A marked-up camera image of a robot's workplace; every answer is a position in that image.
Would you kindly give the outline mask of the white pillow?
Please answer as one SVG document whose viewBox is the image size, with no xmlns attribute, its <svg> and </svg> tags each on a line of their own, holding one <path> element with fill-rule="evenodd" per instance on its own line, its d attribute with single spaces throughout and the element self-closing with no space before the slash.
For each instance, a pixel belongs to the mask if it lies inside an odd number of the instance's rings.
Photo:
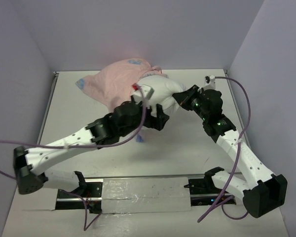
<svg viewBox="0 0 296 237">
<path fill-rule="evenodd" d="M 175 113 L 180 107 L 172 96 L 174 93 L 181 93 L 186 91 L 186 87 L 173 79 L 161 76 L 152 75 L 140 79 L 137 84 L 144 86 L 146 89 L 148 86 L 151 87 L 154 92 L 148 100 L 148 106 L 151 108 L 151 115 L 156 116 L 156 105 L 162 106 L 163 112 L 166 115 Z"/>
</svg>

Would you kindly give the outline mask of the blue and pink printed pillowcase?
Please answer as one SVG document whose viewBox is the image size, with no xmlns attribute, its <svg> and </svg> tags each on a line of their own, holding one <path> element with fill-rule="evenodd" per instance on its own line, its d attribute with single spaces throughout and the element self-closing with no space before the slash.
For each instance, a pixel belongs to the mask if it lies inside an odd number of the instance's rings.
<svg viewBox="0 0 296 237">
<path fill-rule="evenodd" d="M 95 75 L 87 75 L 75 84 L 87 96 L 105 105 L 109 112 L 130 100 L 132 85 L 145 77 L 167 77 L 159 66 L 141 58 L 131 58 L 112 63 Z"/>
</svg>

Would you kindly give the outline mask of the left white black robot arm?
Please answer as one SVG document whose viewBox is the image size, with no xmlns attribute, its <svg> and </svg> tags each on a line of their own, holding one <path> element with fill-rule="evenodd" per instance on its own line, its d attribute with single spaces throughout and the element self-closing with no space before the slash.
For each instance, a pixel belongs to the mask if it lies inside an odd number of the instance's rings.
<svg viewBox="0 0 296 237">
<path fill-rule="evenodd" d="M 112 113 L 63 139 L 38 148 L 15 148 L 13 169 L 19 194 L 52 188 L 66 189 L 76 197 L 84 195 L 87 185 L 81 172 L 58 173 L 51 167 L 88 151 L 118 146 L 121 137 L 135 134 L 143 126 L 161 131 L 169 116 L 160 104 L 156 104 L 155 116 L 151 112 L 152 108 L 144 108 L 142 103 L 126 101 Z"/>
</svg>

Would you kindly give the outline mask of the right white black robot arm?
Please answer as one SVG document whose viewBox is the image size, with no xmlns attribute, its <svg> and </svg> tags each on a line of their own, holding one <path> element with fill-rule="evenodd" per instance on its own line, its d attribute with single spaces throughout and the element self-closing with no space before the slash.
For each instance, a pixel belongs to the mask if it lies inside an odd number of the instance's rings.
<svg viewBox="0 0 296 237">
<path fill-rule="evenodd" d="M 275 175 L 242 141 L 242 134 L 222 113 L 221 92 L 194 85 L 173 97 L 183 109 L 194 111 L 203 120 L 206 134 L 228 154 L 244 177 L 241 180 L 220 167 L 213 168 L 205 173 L 204 186 L 208 192 L 220 189 L 241 199 L 254 218 L 284 204 L 287 179 L 282 174 Z"/>
</svg>

